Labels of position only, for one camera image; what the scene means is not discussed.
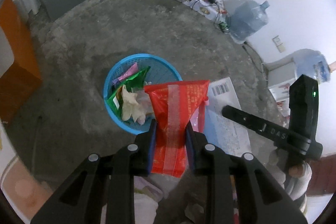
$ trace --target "electrical cable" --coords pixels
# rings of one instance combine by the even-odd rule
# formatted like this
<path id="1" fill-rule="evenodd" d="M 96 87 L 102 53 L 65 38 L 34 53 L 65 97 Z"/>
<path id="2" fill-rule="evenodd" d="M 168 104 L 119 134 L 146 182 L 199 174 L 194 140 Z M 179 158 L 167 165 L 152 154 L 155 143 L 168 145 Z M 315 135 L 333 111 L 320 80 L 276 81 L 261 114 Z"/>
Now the electrical cable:
<path id="1" fill-rule="evenodd" d="M 246 47 L 245 46 L 249 46 L 249 48 L 251 49 L 251 50 L 253 50 L 253 52 L 255 52 L 257 55 L 258 55 L 258 53 L 256 52 L 256 50 L 255 49 L 253 49 L 249 44 L 248 44 L 248 42 L 247 41 L 245 41 L 244 43 L 243 43 L 243 49 L 244 49 L 244 51 L 247 53 L 247 55 L 249 56 L 249 58 L 251 59 L 251 61 L 252 61 L 252 63 L 253 63 L 253 65 L 254 65 L 254 67 L 257 69 L 257 71 L 259 71 L 261 74 L 264 74 L 263 73 L 263 69 L 262 70 L 260 70 L 259 68 L 258 68 L 258 66 L 256 65 L 256 63 L 254 62 L 254 60 L 253 60 L 253 58 L 252 58 L 252 56 L 249 54 L 249 52 L 247 51 L 247 49 L 246 49 Z M 260 58 L 260 61 L 261 61 L 261 66 L 262 66 L 262 68 L 263 68 L 263 61 L 262 61 L 262 59 Z"/>
<path id="2" fill-rule="evenodd" d="M 213 26 L 214 26 L 214 28 L 217 30 L 217 31 L 221 31 L 221 29 L 218 29 L 217 27 L 216 27 L 216 21 L 217 21 L 217 19 L 218 19 L 218 17 L 219 17 L 219 15 L 220 15 L 220 8 L 219 8 L 219 4 L 218 4 L 218 2 L 216 2 L 216 5 L 217 5 L 217 7 L 218 7 L 218 13 L 217 13 L 217 16 L 216 16 L 216 18 L 215 18 L 215 21 L 213 22 Z"/>
<path id="3" fill-rule="evenodd" d="M 193 9 L 194 6 L 195 6 L 195 4 L 196 4 L 197 2 L 199 2 L 199 1 L 200 1 L 200 0 L 196 0 L 195 3 L 193 4 L 193 6 L 191 6 L 191 9 Z"/>
<path id="4" fill-rule="evenodd" d="M 31 174 L 35 175 L 35 159 L 36 159 L 36 146 L 37 146 L 37 139 L 40 132 L 40 126 L 42 122 L 42 116 L 38 116 L 36 121 L 36 127 L 35 127 L 35 136 L 34 136 L 34 145 L 33 145 L 33 154 L 31 156 Z"/>

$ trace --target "red snack package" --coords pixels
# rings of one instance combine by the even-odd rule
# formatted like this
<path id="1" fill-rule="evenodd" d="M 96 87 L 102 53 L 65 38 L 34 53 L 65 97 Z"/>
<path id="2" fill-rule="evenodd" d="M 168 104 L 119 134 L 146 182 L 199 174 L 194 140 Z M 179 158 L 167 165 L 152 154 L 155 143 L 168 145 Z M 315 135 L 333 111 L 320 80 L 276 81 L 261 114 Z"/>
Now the red snack package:
<path id="1" fill-rule="evenodd" d="M 181 177 L 186 166 L 185 127 L 208 100 L 209 80 L 180 81 L 144 87 L 157 120 L 153 173 Z"/>

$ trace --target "barcode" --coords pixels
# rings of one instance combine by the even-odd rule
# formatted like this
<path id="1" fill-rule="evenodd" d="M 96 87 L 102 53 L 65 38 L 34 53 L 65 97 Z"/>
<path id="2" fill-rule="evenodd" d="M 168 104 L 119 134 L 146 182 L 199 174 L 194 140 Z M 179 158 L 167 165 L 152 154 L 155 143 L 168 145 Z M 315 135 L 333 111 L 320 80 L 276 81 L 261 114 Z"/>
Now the barcode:
<path id="1" fill-rule="evenodd" d="M 214 96 L 221 95 L 225 92 L 229 92 L 229 88 L 227 87 L 227 83 L 215 85 L 212 87 L 212 92 Z"/>

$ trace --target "white wall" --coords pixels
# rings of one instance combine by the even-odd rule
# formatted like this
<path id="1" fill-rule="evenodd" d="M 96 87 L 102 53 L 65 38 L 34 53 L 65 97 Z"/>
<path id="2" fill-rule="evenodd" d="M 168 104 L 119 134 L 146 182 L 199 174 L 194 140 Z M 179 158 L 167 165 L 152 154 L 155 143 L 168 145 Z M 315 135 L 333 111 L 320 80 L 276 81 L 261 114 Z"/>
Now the white wall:
<path id="1" fill-rule="evenodd" d="M 336 60 L 336 0 L 268 1 L 268 25 L 249 38 L 265 63 L 278 61 L 302 48 L 320 51 L 328 63 Z M 285 43 L 283 53 L 272 42 L 277 35 Z M 336 153 L 336 75 L 332 75 L 330 83 L 320 85 L 319 90 L 316 139 L 324 146 L 323 155 L 327 155 Z"/>
<path id="2" fill-rule="evenodd" d="M 14 54 L 5 33 L 0 27 L 0 77 L 14 62 Z"/>

